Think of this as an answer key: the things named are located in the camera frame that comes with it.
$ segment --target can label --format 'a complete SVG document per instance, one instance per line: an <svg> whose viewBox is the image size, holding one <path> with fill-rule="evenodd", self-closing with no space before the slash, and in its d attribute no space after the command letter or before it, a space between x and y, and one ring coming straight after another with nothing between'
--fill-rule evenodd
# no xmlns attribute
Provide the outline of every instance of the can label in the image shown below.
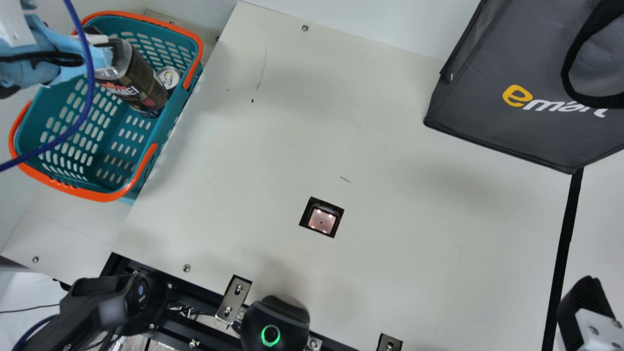
<svg viewBox="0 0 624 351"><path fill-rule="evenodd" d="M125 75L111 81L99 79L98 83L134 109L141 111L161 109L168 99L167 91L155 77L152 66L134 47Z"/></svg>

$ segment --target emart logo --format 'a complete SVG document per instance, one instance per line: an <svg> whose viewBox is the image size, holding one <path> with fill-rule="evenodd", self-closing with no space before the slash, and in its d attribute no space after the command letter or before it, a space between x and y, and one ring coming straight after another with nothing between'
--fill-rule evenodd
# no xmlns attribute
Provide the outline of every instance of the emart logo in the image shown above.
<svg viewBox="0 0 624 351"><path fill-rule="evenodd" d="M547 101L547 100L533 100L533 94L519 85L512 85L503 93L503 100L511 106L522 107L523 110L535 111L550 111L550 112L587 112L591 108L581 105L576 101L564 102L564 101ZM605 112L608 109L596 109L593 112L594 115L604 118Z"/></svg>

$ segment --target blue cable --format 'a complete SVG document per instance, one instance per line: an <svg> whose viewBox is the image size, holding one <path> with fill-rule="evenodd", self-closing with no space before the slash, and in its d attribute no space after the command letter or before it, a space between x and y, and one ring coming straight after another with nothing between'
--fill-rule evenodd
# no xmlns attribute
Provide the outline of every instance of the blue cable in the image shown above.
<svg viewBox="0 0 624 351"><path fill-rule="evenodd" d="M89 42L87 42L87 36L84 34L84 31L82 30L82 24L80 23L80 19L78 18L78 15L76 14L76 10L74 9L74 6L72 5L71 1L63 0L63 2L65 3L67 12L69 12L69 17L71 17L72 22L74 23L74 27L76 27L76 33L78 33L78 37L80 38L80 43L82 44L82 48L84 49L84 60L85 60L85 65L87 66L87 83L88 83L88 90L87 90L86 101L84 104L84 110L82 110L82 113L80 114L80 118L78 118L78 121L76 121L76 123L73 126L71 126L68 130L66 130L65 133L62 133L53 141L50 141L46 145L43 145L42 147L36 150L29 151L21 156L18 156L12 160L9 160L5 163L0 164L0 172L6 171L7 169L11 167L17 166L18 164L24 161L27 161L31 157L43 154L45 151L48 151L52 149L53 147L55 147L56 145L59 145L65 142L65 140L67 140L67 138L70 135L72 135L75 131L77 131L80 125L84 123L84 121L86 121L87 116L89 115L89 111L91 110L91 104L93 103L93 91L95 90L95 72L93 69L93 58L91 58L91 51L89 50Z"/></svg>
<svg viewBox="0 0 624 351"><path fill-rule="evenodd" d="M37 329L41 328L44 324L50 322L56 316L58 316L58 315L57 314L51 315L50 317L48 317L48 318L40 321L39 323L33 325L29 330L26 331L26 333L24 333L24 335L22 335L21 338L19 338L19 340L17 341L15 346L13 346L11 351L19 351L24 346L24 344L26 344L26 340L28 340L28 338L31 337L31 335L35 331L37 331Z"/></svg>

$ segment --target shopping basket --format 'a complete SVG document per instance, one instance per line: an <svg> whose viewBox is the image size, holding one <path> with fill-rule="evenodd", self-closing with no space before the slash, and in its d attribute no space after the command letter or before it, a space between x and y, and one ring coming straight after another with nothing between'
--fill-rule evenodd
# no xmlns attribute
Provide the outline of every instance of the shopping basket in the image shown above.
<svg viewBox="0 0 624 351"><path fill-rule="evenodd" d="M128 40L154 69L176 67L182 74L180 83L156 119L142 117L96 84L93 106L79 130L20 168L44 184L85 199L134 199L202 73L202 41L173 24L127 12L97 12L82 23ZM86 92L85 77L40 89L13 124L11 155L33 150L75 123Z"/></svg>

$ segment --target can lid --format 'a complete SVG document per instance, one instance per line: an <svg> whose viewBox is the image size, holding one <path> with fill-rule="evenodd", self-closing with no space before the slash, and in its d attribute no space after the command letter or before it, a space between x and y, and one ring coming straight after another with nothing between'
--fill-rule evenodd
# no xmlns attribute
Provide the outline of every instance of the can lid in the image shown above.
<svg viewBox="0 0 624 351"><path fill-rule="evenodd" d="M162 82L166 90L175 88L180 82L181 76L180 71L172 66L165 66L156 72L156 77Z"/></svg>

